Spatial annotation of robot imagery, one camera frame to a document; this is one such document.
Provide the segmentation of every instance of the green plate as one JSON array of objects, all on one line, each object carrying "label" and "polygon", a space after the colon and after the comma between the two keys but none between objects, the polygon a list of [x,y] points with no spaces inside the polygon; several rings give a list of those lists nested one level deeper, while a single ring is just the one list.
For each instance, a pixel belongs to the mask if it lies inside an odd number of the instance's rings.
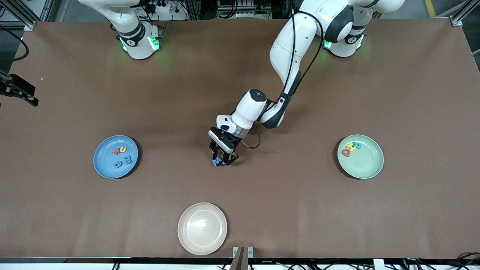
[{"label": "green plate", "polygon": [[380,146],[365,135],[350,135],[342,140],[337,150],[338,162],[351,176],[369,179],[384,166],[384,154]]}]

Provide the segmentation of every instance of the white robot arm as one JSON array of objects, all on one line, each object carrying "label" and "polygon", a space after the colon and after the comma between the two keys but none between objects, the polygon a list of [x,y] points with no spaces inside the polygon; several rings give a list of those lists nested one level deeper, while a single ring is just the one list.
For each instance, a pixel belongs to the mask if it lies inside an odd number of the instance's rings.
[{"label": "white robot arm", "polygon": [[[292,17],[270,50],[270,62],[284,85],[280,97],[272,101],[262,91],[250,89],[232,114],[218,115],[217,127],[210,128],[208,132],[212,138],[210,149],[213,151],[213,164],[229,165],[238,158],[235,149],[255,121],[266,128],[276,128],[282,123],[287,105],[303,78],[300,61],[315,35],[321,39],[317,54],[325,42],[332,54],[338,57],[351,56],[361,45],[373,11],[392,13],[403,2],[404,0],[303,0],[298,10],[292,11]],[[219,151],[223,153],[223,158],[218,156]]]},{"label": "white robot arm", "polygon": [[140,22],[130,8],[140,0],[78,0],[105,16],[120,36],[123,49],[135,59],[145,59],[159,50],[158,26]]}]

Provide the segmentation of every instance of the brown table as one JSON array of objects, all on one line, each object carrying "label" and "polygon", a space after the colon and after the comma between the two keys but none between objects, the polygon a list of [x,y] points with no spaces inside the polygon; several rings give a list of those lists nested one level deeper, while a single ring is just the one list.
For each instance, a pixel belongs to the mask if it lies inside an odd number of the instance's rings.
[{"label": "brown table", "polygon": [[[212,166],[216,115],[251,87],[277,98],[269,50],[283,25],[174,22],[163,50],[144,61],[105,23],[25,33],[30,55],[11,72],[37,87],[40,104],[0,99],[0,256],[191,257],[177,222],[203,201],[228,219],[210,257],[239,245],[292,258],[478,251],[480,76],[447,19],[374,20],[353,57],[323,51],[281,126],[260,127],[260,148],[239,146],[232,166]],[[107,180],[92,156],[116,134],[135,138],[142,159],[130,176]],[[338,168],[336,145],[350,134],[382,146],[377,177]]]}]

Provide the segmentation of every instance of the gray floor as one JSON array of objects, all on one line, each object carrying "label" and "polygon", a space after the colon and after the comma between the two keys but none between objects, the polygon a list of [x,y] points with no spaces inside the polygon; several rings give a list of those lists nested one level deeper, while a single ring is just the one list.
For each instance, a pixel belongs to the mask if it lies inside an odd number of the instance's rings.
[{"label": "gray floor", "polygon": [[[432,0],[436,15],[440,15],[464,0]],[[426,0],[405,0],[397,12],[383,15],[382,18],[428,18],[429,12]],[[78,0],[61,0],[54,7],[56,22],[106,22],[105,17],[95,10],[84,6]],[[480,6],[463,20],[463,30],[472,51],[480,49]],[[0,59],[13,59],[19,42],[7,33],[0,31]],[[480,53],[475,55],[477,65],[480,65]],[[0,69],[8,72],[11,63],[0,63]]]}]

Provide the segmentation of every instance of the plate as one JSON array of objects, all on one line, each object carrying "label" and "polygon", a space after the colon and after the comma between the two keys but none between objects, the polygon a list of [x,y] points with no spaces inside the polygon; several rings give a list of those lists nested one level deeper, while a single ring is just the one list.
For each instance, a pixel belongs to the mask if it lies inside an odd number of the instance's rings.
[{"label": "plate", "polygon": [[101,176],[116,179],[128,174],[137,163],[138,147],[130,138],[115,135],[103,141],[93,155],[93,167]]},{"label": "plate", "polygon": [[222,210],[211,203],[188,207],[178,225],[181,245],[194,255],[207,255],[219,249],[227,236],[227,219]]},{"label": "plate", "polygon": [[369,179],[384,166],[384,154],[380,146],[365,135],[350,135],[342,140],[337,150],[340,166],[351,176]]}]

